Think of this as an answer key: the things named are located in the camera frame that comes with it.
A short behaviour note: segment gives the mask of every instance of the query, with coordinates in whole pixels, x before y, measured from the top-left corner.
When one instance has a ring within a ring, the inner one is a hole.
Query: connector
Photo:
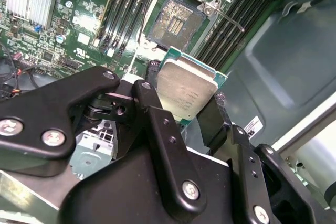
[[[8,99],[13,95],[14,87],[7,84],[0,84],[0,101]]]

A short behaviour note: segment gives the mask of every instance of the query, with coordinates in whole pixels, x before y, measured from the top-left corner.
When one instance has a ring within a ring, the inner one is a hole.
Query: capacitor
[[[68,0],[65,2],[65,6],[68,8],[73,8],[74,4],[70,0]]]
[[[22,52],[16,52],[15,54],[13,54],[12,59],[19,60],[22,56],[23,56]]]
[[[41,31],[41,30],[42,30],[42,26],[41,25],[37,25],[37,26],[34,27],[34,31],[37,32],[37,33],[39,31]]]
[[[67,37],[65,37],[65,35],[61,34],[61,35],[56,35],[55,39],[56,39],[57,43],[63,44],[64,41],[67,39]]]

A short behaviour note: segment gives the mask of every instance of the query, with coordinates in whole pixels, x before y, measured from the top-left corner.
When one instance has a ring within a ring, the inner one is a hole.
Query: metal plate
[[[216,82],[194,72],[168,59],[158,75],[157,94],[162,107],[185,120],[194,118],[218,88]]]

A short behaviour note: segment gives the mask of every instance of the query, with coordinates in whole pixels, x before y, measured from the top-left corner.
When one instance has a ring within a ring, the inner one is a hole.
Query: metal bracket
[[[239,126],[231,125],[227,134],[228,139],[214,157],[228,160],[233,170],[235,221],[275,223],[277,219],[272,213],[261,162],[249,143],[247,133]]]
[[[118,85],[116,74],[94,67],[0,103],[0,169],[41,177],[63,172],[76,146],[70,108]]]

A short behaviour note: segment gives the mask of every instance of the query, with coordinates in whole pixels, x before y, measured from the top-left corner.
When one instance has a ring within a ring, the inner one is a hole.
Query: white sticker
[[[251,139],[255,134],[257,134],[262,128],[263,123],[259,119],[258,116],[255,116],[251,122],[249,122],[246,127],[244,128],[244,131],[246,131],[248,135],[248,139]]]
[[[83,43],[84,45],[88,45],[90,42],[90,37],[85,34],[79,33],[77,41]]]

